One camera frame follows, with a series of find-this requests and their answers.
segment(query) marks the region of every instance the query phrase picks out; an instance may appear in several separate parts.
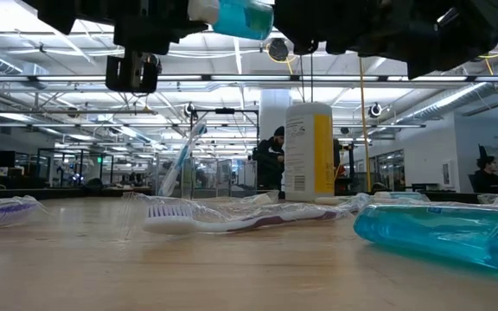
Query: desk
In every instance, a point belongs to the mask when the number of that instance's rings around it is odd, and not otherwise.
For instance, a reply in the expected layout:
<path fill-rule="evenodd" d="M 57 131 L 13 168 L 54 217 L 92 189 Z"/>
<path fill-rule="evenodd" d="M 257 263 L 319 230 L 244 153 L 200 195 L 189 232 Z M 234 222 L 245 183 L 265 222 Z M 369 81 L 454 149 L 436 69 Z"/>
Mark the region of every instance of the desk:
<path fill-rule="evenodd" d="M 0 229 L 0 310 L 498 309 L 498 276 L 403 257 L 352 219 L 117 240 L 124 202 L 47 200 L 53 224 Z"/>

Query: man with beanie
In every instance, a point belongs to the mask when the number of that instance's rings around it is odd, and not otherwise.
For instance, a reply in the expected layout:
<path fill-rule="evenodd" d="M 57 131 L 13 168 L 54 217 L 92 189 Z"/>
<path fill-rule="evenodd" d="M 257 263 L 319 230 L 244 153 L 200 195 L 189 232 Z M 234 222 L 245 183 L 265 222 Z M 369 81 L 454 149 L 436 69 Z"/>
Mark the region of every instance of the man with beanie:
<path fill-rule="evenodd" d="M 253 158 L 257 160 L 259 187 L 277 190 L 282 188 L 284 131 L 284 126 L 278 127 L 274 136 L 260 142 L 253 154 Z"/>

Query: white bottle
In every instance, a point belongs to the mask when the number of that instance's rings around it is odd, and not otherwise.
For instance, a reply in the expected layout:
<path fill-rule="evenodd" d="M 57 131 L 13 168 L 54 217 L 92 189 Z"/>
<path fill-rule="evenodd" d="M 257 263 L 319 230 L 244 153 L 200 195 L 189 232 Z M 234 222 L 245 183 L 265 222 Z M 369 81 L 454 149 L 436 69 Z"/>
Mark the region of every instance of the white bottle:
<path fill-rule="evenodd" d="M 334 196 L 332 108 L 308 103 L 288 108 L 285 118 L 285 199 L 314 201 Z"/>

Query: white toothbrush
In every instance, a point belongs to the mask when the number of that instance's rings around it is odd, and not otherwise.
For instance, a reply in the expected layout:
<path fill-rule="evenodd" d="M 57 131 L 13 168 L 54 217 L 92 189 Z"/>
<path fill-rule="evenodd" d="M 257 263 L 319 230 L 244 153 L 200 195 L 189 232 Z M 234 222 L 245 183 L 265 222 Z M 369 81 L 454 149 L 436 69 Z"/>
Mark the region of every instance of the white toothbrush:
<path fill-rule="evenodd" d="M 145 219 L 143 229 L 147 232 L 162 234 L 242 232 L 253 230 L 264 225 L 281 225 L 296 220 L 335 219 L 344 213 L 344 211 L 307 210 L 283 212 L 275 215 L 259 216 L 223 223 L 208 223 L 195 220 L 191 209 L 188 207 L 151 206 L 149 207 L 148 217 Z"/>

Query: person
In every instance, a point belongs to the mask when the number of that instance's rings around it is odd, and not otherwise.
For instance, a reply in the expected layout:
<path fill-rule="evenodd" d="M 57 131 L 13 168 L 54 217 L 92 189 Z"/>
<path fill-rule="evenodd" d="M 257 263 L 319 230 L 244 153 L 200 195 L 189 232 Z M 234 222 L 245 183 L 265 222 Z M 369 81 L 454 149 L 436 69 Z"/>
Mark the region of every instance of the person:
<path fill-rule="evenodd" d="M 493 156 L 477 159 L 479 168 L 474 174 L 474 191 L 480 194 L 498 194 L 497 162 Z"/>
<path fill-rule="evenodd" d="M 284 126 L 274 131 L 274 136 L 259 143 L 253 159 L 257 160 L 257 179 L 259 186 L 266 189 L 282 188 L 284 172 Z"/>

